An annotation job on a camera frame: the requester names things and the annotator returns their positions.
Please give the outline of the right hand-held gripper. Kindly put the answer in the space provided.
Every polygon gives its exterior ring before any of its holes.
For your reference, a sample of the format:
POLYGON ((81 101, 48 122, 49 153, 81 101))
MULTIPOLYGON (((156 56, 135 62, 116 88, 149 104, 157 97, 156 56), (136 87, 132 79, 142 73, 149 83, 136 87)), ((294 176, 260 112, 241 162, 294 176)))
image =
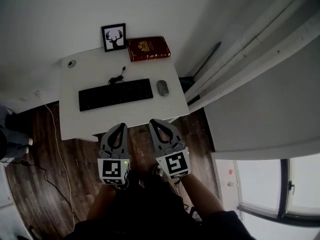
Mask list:
POLYGON ((171 179, 188 175, 190 173, 189 148, 180 141, 178 129, 171 123, 160 119, 151 119, 149 129, 157 156, 156 161, 165 174, 171 179), (161 131, 167 138, 162 139, 161 131), (164 144, 172 145, 173 143, 175 143, 173 147, 164 151, 164 144))

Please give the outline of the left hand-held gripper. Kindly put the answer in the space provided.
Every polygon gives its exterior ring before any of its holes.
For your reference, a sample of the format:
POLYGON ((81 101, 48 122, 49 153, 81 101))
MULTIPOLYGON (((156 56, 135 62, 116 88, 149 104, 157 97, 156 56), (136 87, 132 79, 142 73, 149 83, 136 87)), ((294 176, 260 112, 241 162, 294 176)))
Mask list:
POLYGON ((109 129, 101 138, 101 158, 97 159, 98 173, 105 185, 125 185, 130 170, 128 154, 128 128, 119 123, 109 129))

